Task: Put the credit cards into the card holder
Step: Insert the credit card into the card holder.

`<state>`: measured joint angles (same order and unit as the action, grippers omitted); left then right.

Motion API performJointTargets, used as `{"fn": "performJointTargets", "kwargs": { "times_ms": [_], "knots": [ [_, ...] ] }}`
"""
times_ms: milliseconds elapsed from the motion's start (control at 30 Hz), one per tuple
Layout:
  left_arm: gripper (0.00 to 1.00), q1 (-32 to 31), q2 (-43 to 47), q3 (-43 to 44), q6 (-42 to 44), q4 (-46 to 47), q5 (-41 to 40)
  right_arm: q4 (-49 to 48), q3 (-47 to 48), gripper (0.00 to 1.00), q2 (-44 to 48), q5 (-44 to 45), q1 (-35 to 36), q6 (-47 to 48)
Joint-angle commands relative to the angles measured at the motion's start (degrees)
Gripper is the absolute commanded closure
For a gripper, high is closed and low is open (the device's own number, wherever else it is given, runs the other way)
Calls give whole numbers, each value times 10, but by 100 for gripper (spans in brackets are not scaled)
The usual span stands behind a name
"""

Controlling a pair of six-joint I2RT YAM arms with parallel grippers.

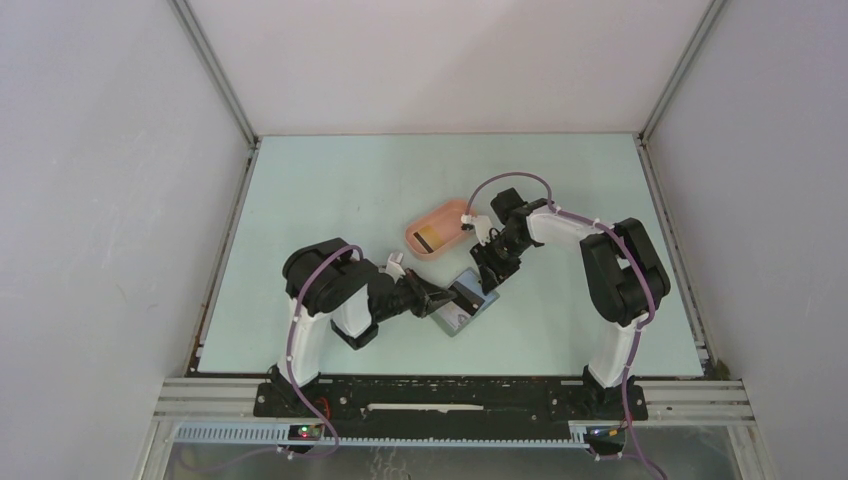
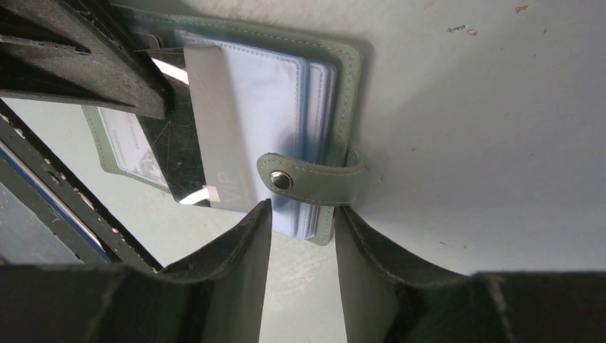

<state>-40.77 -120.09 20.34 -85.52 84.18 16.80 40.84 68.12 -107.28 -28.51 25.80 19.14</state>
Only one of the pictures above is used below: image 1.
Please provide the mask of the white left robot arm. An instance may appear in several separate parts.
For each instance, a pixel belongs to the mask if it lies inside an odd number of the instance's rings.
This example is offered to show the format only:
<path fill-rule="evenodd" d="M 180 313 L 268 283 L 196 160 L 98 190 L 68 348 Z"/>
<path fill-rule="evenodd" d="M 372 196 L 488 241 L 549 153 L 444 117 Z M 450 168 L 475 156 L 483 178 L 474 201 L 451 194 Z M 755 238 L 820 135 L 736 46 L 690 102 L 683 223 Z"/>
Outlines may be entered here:
<path fill-rule="evenodd" d="M 383 265 L 341 238 L 303 247 L 282 268 L 289 299 L 284 352 L 271 368 L 277 402 L 292 416 L 304 416 L 316 403 L 312 386 L 329 332 L 354 350 L 373 341 L 382 322 L 409 313 L 426 317 L 457 298 L 402 265 L 393 252 Z"/>

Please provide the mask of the pink oval tray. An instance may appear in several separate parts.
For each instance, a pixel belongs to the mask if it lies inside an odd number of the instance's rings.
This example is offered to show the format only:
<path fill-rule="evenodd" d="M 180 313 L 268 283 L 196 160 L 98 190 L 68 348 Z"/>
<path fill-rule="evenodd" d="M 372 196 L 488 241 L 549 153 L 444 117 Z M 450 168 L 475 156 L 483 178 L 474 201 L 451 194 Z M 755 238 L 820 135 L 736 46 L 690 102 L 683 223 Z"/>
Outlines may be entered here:
<path fill-rule="evenodd" d="M 465 214 L 467 201 L 454 198 L 446 201 L 417 220 L 412 221 L 404 232 L 408 250 L 419 260 L 435 260 L 470 237 L 468 231 L 461 228 L 460 217 Z M 443 245 L 432 254 L 422 252 L 420 245 L 413 239 L 413 233 L 424 225 L 432 225 L 438 231 Z"/>

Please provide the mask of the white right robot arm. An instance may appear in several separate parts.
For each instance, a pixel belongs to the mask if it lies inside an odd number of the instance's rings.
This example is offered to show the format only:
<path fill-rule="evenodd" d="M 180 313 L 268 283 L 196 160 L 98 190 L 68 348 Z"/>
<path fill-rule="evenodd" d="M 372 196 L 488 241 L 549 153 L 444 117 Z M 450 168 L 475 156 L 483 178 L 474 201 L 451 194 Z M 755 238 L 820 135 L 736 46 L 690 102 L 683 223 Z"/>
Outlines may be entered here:
<path fill-rule="evenodd" d="M 470 254 L 484 293 L 513 276 L 522 254 L 531 247 L 551 244 L 579 250 L 590 299 L 608 323 L 585 368 L 589 384 L 581 392 L 581 402 L 593 417 L 610 416 L 622 403 L 618 386 L 628 378 L 636 336 L 671 289 L 644 225 L 627 218 L 607 226 L 566 212 L 545 198 L 526 201 L 513 188 L 498 193 L 490 206 L 500 229 L 485 215 L 465 211 L 460 217 L 463 229 L 478 240 Z"/>

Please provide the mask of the silver VIP credit card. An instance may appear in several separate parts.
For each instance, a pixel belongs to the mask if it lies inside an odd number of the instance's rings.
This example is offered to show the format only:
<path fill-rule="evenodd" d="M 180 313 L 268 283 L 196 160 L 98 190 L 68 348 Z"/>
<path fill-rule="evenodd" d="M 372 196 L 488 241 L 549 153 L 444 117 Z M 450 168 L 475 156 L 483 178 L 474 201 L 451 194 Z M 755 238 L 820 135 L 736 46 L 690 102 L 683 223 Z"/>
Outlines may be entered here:
<path fill-rule="evenodd" d="M 448 318 L 437 318 L 441 321 L 446 334 L 453 337 L 467 326 L 473 316 L 469 315 L 462 308 L 456 307 L 454 316 Z"/>

